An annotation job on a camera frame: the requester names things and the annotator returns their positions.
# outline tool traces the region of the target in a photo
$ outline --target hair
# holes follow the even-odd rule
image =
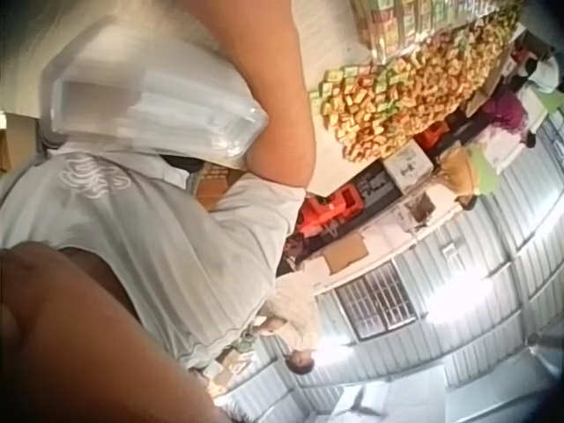
[[[470,201],[468,203],[460,204],[460,205],[462,205],[462,208],[465,212],[469,212],[474,207],[476,207],[477,202],[478,202],[478,196],[472,196],[472,198],[470,199]]]
[[[308,373],[311,373],[315,367],[315,361],[314,359],[311,359],[311,361],[306,364],[305,366],[298,366],[297,364],[295,364],[292,361],[291,357],[288,357],[286,359],[286,365],[288,366],[288,368],[290,369],[290,371],[296,375],[299,376],[304,376],[307,375]]]
[[[527,138],[525,139],[524,144],[527,148],[535,148],[535,145],[537,145],[537,136],[530,131],[527,132]]]

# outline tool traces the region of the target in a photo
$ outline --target white shirt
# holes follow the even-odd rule
[[[154,339],[194,367],[237,339],[271,294],[304,196],[247,175],[208,213],[184,189],[70,152],[0,181],[0,246],[96,254]]]
[[[560,83],[560,68],[556,59],[550,57],[544,62],[538,61],[537,69],[529,80],[537,84],[543,93],[552,93]]]
[[[314,290],[303,271],[276,279],[276,290],[268,297],[261,315],[275,315],[286,320],[273,332],[295,351],[315,350],[321,336],[321,318]]]

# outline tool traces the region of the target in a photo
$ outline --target clear plastic bag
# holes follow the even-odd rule
[[[232,64],[112,19],[80,34],[42,75],[48,143],[96,142],[223,160],[241,157],[267,123]]]

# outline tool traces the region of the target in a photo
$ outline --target snack package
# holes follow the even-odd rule
[[[350,0],[360,42],[386,64],[427,36],[480,19],[515,0]]]

